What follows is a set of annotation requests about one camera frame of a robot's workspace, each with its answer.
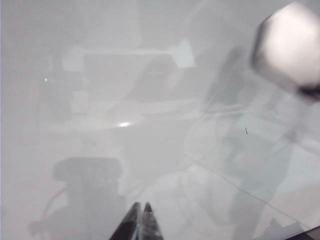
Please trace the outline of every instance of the scratch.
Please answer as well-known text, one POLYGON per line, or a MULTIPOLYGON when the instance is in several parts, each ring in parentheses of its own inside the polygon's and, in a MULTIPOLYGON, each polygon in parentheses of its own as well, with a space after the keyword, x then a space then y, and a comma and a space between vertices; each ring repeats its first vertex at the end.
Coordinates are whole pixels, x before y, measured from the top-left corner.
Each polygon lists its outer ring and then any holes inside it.
POLYGON ((275 206, 271 205, 271 204, 268 203, 267 201, 264 201, 262 198, 259 198, 259 197, 255 196, 255 195, 249 193, 248 191, 246 191, 246 190, 244 190, 244 189, 241 189, 241 188, 238 187, 234 182, 232 182, 231 180, 229 180, 229 179, 226 178, 225 176, 219 174, 218 172, 216 172, 216 171, 214 171, 214 170, 211 170, 211 169, 210 169, 210 170, 207 169, 204 165, 202 165, 202 164, 201 164, 200 162, 198 162, 198 161, 195 161, 195 163, 198 164, 199 166, 201 166, 202 168, 206 169, 207 171, 213 173, 214 175, 220 177, 221 179, 225 180, 227 183, 229 183, 230 185, 232 185, 234 188, 238 189, 240 192, 242 192, 242 193, 244 193, 244 194, 246 194, 246 195, 248 195, 248 196, 250 196, 250 197, 252 197, 252 198, 254 198, 254 199, 258 200, 258 201, 260 201, 260 202, 262 202, 263 204, 269 206, 270 208, 276 210, 277 212, 279 212, 279 213, 287 216, 288 218, 290 218, 290 219, 292 219, 292 220, 294 220, 294 221, 296 221, 296 222, 299 222, 302 226, 308 228, 309 230, 311 229, 311 227, 309 227, 309 226, 307 226, 306 224, 302 223, 299 219, 297 219, 297 218, 295 218, 295 217, 293 217, 293 216, 285 213, 284 211, 281 211, 280 209, 278 209, 278 208, 276 208, 275 206))

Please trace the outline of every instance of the blurred object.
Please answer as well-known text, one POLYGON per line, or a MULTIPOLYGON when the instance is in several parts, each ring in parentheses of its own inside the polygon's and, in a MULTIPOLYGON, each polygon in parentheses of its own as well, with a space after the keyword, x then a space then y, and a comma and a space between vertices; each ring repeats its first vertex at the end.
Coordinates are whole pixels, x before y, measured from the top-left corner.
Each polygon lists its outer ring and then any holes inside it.
POLYGON ((110 240, 163 240, 150 203, 146 203, 141 217, 141 207, 135 202, 115 230, 110 240))
POLYGON ((278 10, 259 27, 252 65, 281 87, 319 100, 319 17, 296 2, 278 10))

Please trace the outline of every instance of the white blurry object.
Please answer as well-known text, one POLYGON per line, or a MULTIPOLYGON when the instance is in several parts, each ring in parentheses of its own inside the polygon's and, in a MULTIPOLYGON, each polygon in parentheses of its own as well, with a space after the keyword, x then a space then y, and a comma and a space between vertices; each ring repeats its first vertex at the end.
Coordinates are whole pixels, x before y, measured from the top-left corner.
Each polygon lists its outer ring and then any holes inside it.
POLYGON ((262 23, 255 61, 298 87, 320 83, 320 19, 300 3, 291 3, 262 23))

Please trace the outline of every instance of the black tip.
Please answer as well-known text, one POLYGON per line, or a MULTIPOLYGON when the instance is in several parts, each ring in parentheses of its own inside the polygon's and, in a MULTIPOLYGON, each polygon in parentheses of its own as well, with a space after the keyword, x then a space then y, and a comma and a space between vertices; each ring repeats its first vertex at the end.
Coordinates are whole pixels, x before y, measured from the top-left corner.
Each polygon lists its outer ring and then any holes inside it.
POLYGON ((127 212, 122 222, 115 230, 110 240, 126 240, 131 237, 137 231, 137 224, 140 221, 141 206, 139 202, 135 202, 130 210, 127 212))
POLYGON ((147 202, 144 206, 144 210, 143 210, 145 213, 153 213, 152 211, 152 208, 151 208, 151 205, 149 202, 147 202))

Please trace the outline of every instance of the glossy white surface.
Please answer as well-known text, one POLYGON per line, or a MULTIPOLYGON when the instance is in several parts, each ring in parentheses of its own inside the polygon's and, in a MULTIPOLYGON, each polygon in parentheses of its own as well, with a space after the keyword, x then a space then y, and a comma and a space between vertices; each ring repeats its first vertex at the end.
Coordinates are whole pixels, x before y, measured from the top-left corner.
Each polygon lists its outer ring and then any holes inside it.
POLYGON ((135 201, 166 240, 320 225, 319 104, 249 66, 288 3, 2 1, 1 237, 108 239, 135 201))

